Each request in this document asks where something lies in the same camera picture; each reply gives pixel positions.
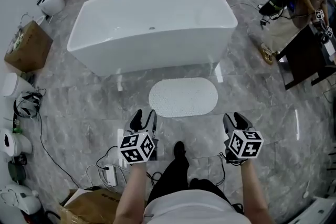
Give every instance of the white bath mat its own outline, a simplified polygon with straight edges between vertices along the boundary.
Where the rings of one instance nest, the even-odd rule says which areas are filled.
[[[204,115],[217,101],[215,86],[204,78],[162,80],[149,93],[149,105],[165,118]]]

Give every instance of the headphones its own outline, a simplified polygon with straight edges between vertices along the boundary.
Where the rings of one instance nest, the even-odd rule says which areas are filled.
[[[36,117],[42,97],[39,92],[22,92],[14,101],[14,113],[21,118]]]

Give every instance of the power strip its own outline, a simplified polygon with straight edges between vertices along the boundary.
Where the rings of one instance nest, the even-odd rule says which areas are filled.
[[[114,187],[117,185],[117,180],[115,178],[115,169],[112,165],[105,165],[105,168],[108,168],[108,170],[105,170],[106,172],[106,180],[107,184],[111,187]]]

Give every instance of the white toilet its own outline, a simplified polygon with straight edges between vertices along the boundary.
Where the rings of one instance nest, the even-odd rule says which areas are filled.
[[[2,151],[10,157],[15,157],[21,153],[30,154],[33,150],[31,142],[22,134],[13,134],[8,129],[0,129],[2,139]]]
[[[28,215],[35,214],[41,208],[37,193],[18,184],[9,184],[0,189],[0,200],[9,206],[19,208]]]
[[[2,88],[2,95],[16,99],[22,92],[34,92],[35,88],[16,73],[8,73]]]

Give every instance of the sandal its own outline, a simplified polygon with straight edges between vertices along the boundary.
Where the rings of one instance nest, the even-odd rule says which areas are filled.
[[[264,49],[261,45],[259,46],[259,52],[263,58],[263,60],[269,64],[270,66],[273,64],[273,56],[272,54],[269,54],[269,51]]]

